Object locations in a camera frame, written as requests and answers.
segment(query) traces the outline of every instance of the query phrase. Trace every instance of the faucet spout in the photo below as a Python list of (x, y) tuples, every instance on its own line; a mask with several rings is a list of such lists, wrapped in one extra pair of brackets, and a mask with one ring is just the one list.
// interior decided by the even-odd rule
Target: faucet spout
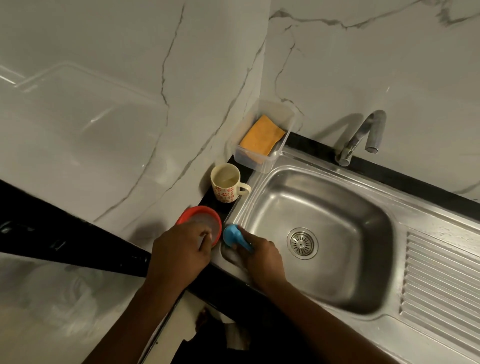
[(336, 161), (340, 166), (348, 166), (352, 159), (353, 151), (358, 146), (365, 135), (368, 134), (367, 144), (365, 150), (369, 153), (378, 153), (378, 148), (382, 142), (384, 134), (385, 122), (387, 120), (387, 113), (383, 110), (376, 110), (371, 113), (365, 121), (360, 125), (360, 128), (353, 135), (353, 137), (345, 143), (343, 149), (336, 156)]

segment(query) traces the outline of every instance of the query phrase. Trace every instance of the mug handle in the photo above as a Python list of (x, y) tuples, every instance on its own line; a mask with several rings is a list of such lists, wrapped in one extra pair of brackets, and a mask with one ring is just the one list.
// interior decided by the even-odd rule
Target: mug handle
[(239, 185), (238, 185), (238, 188), (239, 188), (239, 195), (249, 194), (250, 192), (252, 192), (252, 188), (249, 185), (247, 185), (246, 183), (240, 182)]

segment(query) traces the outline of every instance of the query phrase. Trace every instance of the ridged drainboard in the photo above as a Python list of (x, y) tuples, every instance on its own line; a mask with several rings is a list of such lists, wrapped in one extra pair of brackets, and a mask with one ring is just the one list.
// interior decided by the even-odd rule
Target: ridged drainboard
[(480, 355), (480, 259), (409, 233), (400, 314)]

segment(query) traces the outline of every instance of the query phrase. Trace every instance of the hand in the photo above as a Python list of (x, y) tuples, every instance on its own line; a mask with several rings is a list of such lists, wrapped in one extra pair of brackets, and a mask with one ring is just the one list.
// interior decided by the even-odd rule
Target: hand
[[(174, 290), (179, 295), (210, 262), (212, 231), (204, 224), (174, 225), (155, 239), (144, 287)], [(204, 236), (200, 249), (198, 238)]]
[(257, 286), (268, 294), (268, 289), (277, 283), (286, 282), (285, 270), (280, 252), (273, 242), (250, 234), (244, 228), (238, 227), (245, 240), (253, 247), (249, 253), (241, 245), (235, 244), (237, 251)]

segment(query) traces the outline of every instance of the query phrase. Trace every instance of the blue spoon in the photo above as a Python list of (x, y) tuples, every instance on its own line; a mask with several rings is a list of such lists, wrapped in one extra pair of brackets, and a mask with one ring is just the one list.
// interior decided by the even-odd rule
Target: blue spoon
[(252, 246), (247, 243), (236, 225), (228, 225), (225, 230), (223, 230), (223, 241), (230, 248), (233, 246), (233, 244), (239, 244), (247, 249), (250, 253), (253, 253)]

